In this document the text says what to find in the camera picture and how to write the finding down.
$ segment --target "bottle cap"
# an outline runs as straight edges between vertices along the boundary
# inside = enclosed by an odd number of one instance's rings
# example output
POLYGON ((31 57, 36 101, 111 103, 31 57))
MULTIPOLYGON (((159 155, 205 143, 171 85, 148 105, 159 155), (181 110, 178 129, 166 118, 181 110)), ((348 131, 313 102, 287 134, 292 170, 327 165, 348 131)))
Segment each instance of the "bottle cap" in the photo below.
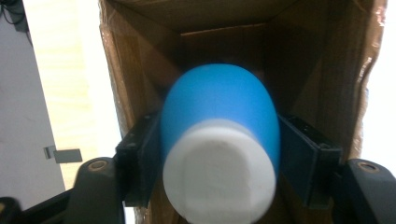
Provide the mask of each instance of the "bottle cap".
POLYGON ((227 119, 188 129, 163 167, 166 195, 190 223, 251 223, 269 208, 276 175, 251 132, 227 119))

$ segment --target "white wall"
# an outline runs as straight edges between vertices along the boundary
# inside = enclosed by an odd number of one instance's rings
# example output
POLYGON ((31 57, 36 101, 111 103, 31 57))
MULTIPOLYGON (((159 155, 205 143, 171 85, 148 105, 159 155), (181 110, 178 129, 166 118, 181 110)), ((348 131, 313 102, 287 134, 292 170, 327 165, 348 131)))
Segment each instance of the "white wall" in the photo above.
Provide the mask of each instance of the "white wall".
POLYGON ((26 34, 0 19, 0 197, 28 208, 64 191, 35 54, 26 34))
MULTIPOLYGON (((24 7, 57 148, 79 148, 83 162, 112 157, 120 128, 97 1, 35 0, 24 7)), ((61 164, 67 189, 83 162, 61 164)))

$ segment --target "cardboard flap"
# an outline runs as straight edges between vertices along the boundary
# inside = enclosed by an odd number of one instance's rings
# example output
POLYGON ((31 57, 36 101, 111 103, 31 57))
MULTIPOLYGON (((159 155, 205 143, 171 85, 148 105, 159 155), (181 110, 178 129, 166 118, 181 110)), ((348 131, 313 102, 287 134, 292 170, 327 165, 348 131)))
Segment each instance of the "cardboard flap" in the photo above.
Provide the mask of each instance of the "cardboard flap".
POLYGON ((269 21, 297 0, 118 0, 178 33, 269 21))
POLYGON ((366 86, 380 49, 387 1, 329 3, 317 128, 342 146, 345 161, 361 154, 366 86))

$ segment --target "brown cardboard wall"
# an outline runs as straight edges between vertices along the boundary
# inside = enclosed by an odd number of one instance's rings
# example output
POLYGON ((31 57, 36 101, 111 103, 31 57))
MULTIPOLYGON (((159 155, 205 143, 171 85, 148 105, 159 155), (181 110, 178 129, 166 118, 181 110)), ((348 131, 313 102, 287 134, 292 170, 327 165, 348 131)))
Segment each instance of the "brown cardboard wall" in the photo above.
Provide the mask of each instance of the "brown cardboard wall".
MULTIPOLYGON (((123 133, 137 118, 161 109, 183 72, 204 63, 233 63, 264 83, 278 112, 317 127, 344 149, 344 159, 359 155, 363 93, 382 34, 376 12, 385 0, 100 3, 123 133), (236 7, 241 2, 245 6, 236 7)), ((275 202, 260 223, 331 223, 330 210, 302 208, 280 180, 275 202)), ((140 212, 144 223, 185 223, 161 181, 149 209, 140 212)))

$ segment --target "blue bottle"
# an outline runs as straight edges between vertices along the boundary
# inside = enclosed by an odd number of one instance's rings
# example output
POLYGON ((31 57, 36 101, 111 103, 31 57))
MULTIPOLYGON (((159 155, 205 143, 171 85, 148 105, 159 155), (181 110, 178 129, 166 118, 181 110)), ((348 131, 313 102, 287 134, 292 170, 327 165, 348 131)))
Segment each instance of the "blue bottle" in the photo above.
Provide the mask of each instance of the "blue bottle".
POLYGON ((251 223, 268 209, 279 127, 249 71, 208 64, 184 74, 165 100, 161 132, 165 192, 190 223, 251 223))

